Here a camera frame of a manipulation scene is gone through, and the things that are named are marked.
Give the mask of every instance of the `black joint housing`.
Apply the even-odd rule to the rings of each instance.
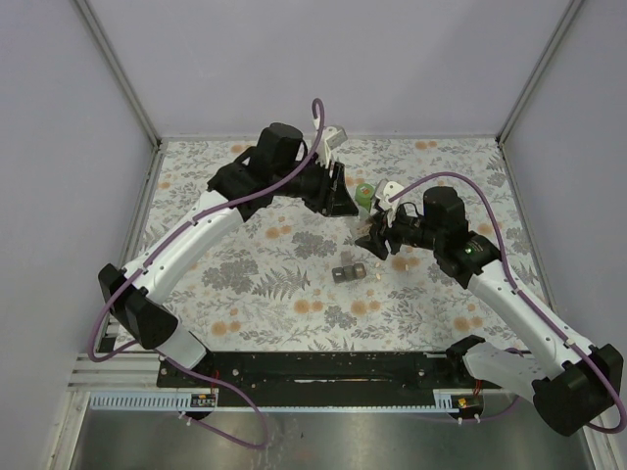
[[[274,122],[259,136],[255,155],[248,163],[250,171],[265,181],[292,166],[303,142],[296,127]]]
[[[477,335],[469,335],[447,348],[447,359],[452,363],[458,375],[463,376],[468,373],[465,365],[463,365],[463,357],[468,353],[468,350],[485,342],[486,340]]]
[[[612,345],[590,353],[616,393],[620,393],[623,357]],[[542,419],[563,436],[572,436],[614,405],[609,392],[583,360],[566,368],[554,379],[532,383],[536,394],[533,404]]]
[[[121,270],[107,264],[98,273],[98,281],[106,302],[126,282],[126,277]],[[134,286],[128,286],[116,299],[111,315],[145,350],[153,350],[162,345],[178,325],[174,315],[146,299],[145,293]]]

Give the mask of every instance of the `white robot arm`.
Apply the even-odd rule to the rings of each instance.
[[[280,189],[234,209],[209,213],[216,206],[264,190],[301,163],[296,161],[303,144],[301,131],[281,123],[267,127],[257,146],[223,166],[190,211],[153,247],[122,269],[108,264],[100,271],[105,300],[127,281],[127,273],[142,271],[114,302],[112,315],[144,349],[158,349],[188,369],[203,359],[206,347],[162,303],[204,252],[271,204],[274,196],[300,198],[307,208],[324,216],[358,214],[346,189],[344,166],[332,157],[332,151],[347,140],[346,133],[340,126],[329,126],[322,129],[321,136],[321,154],[314,154]]]
[[[498,350],[476,336],[452,345],[447,354],[462,362],[473,378],[532,402],[543,419],[566,436],[612,406],[611,393],[587,359],[618,392],[623,364],[620,353],[612,345],[597,348],[519,284],[518,278],[509,277],[500,250],[468,229],[464,204],[455,189],[437,186],[426,190],[424,215],[417,210],[409,215],[405,206],[399,205],[394,196],[403,190],[393,181],[379,183],[372,224],[356,244],[381,259],[397,253],[402,245],[433,251],[442,271],[498,314],[533,357]]]

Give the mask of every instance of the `metal frame bar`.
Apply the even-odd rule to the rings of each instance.
[[[547,277],[545,264],[542,260],[542,257],[540,256],[540,250],[538,249],[538,238],[536,237],[534,231],[531,229],[531,225],[528,223],[529,211],[525,208],[525,204],[522,200],[522,197],[520,196],[520,188],[518,186],[518,182],[516,181],[516,177],[511,169],[505,146],[503,144],[499,144],[499,150],[501,152],[503,161],[506,164],[507,181],[509,183],[509,187],[511,188],[511,192],[513,193],[513,200],[516,204],[516,209],[520,214],[520,222],[522,223],[522,228],[523,230],[525,230],[525,232],[527,232],[529,242],[531,243],[531,259],[536,266],[536,272],[538,273],[538,277],[540,279],[540,287],[542,288],[542,292],[549,307],[555,309],[555,297],[553,295],[553,291],[551,290],[551,285],[549,284],[549,278]]]
[[[520,115],[524,111],[527,103],[533,95],[533,92],[536,90],[538,84],[545,75],[549,65],[553,62],[553,58],[559,48],[559,45],[570,30],[570,27],[573,25],[585,1],[586,0],[570,0],[570,3],[568,3],[568,6],[559,19],[549,42],[542,51],[540,59],[538,59],[531,75],[527,78],[525,86],[522,88],[520,95],[518,95],[516,103],[509,112],[509,116],[507,116],[503,128],[497,134],[497,142],[500,144],[504,144],[511,135],[511,132],[520,118]]]
[[[107,34],[105,33],[102,24],[98,20],[98,17],[96,16],[94,9],[89,3],[89,0],[71,1],[75,6],[76,11],[78,12],[78,15],[85,24],[87,31],[92,36],[96,47],[103,55],[107,66],[113,73],[114,79],[120,86],[121,93],[126,99],[126,102],[137,116],[139,124],[144,130],[146,137],[153,145],[153,147],[159,147],[161,137],[159,136],[159,133],[157,132],[157,129],[155,128],[153,123],[150,121],[150,118],[146,113],[146,110],[142,106],[141,102],[139,101],[139,98],[137,98],[137,93],[135,92],[134,88],[130,84],[130,81],[126,77],[126,73],[124,73],[120,60],[114,52],[111,41],[107,37]]]

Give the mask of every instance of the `gray wall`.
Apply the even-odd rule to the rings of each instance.
[[[499,131],[567,0],[91,0],[163,135]]]
[[[0,2],[0,456],[35,469],[150,147],[69,0]]]
[[[625,356],[626,131],[627,3],[589,1],[506,148],[559,312]]]

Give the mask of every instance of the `floral patterned surface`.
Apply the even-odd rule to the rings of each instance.
[[[188,211],[221,166],[252,144],[169,142],[142,251]],[[389,178],[407,185],[442,170],[472,178],[493,205],[514,271],[542,298],[494,140],[349,140],[338,151],[351,193],[362,182]],[[455,187],[472,229],[496,242],[470,188],[448,178],[432,184]],[[420,202],[421,193],[404,201]],[[495,313],[439,270],[430,253],[403,247],[379,261],[352,244],[352,223],[311,213],[300,200],[275,198],[201,257],[166,307],[216,351],[434,351],[468,334],[499,348],[523,347]],[[331,269],[346,260],[362,262],[367,275],[335,284]],[[128,339],[123,332],[118,343]]]

